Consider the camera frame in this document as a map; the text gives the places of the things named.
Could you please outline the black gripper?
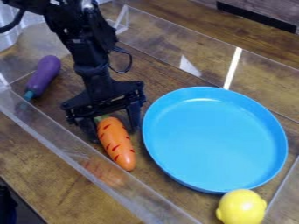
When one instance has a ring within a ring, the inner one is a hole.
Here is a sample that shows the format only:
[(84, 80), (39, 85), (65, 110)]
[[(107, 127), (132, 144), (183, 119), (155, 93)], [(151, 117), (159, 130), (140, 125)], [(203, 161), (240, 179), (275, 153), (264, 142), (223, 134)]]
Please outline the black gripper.
[(140, 80), (117, 81), (108, 70), (76, 70), (85, 85), (85, 90), (67, 100), (61, 109), (69, 124), (76, 123), (92, 143), (99, 142), (96, 123), (91, 118), (125, 109), (131, 129), (140, 126), (140, 108), (145, 102), (144, 83)]

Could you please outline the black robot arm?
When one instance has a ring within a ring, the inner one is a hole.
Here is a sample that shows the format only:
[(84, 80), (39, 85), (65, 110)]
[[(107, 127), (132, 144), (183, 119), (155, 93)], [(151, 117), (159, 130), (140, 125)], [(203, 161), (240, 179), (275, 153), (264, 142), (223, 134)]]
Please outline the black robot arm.
[(73, 70), (85, 89), (60, 108), (67, 121), (80, 127), (92, 142), (99, 140), (95, 118), (123, 109), (131, 126), (140, 126), (140, 108), (145, 102), (140, 80), (117, 81), (109, 76), (113, 68), (108, 54), (125, 50), (116, 46), (116, 29), (103, 18), (96, 0), (0, 0), (19, 11), (0, 33), (12, 30), (27, 11), (44, 17), (73, 58)]

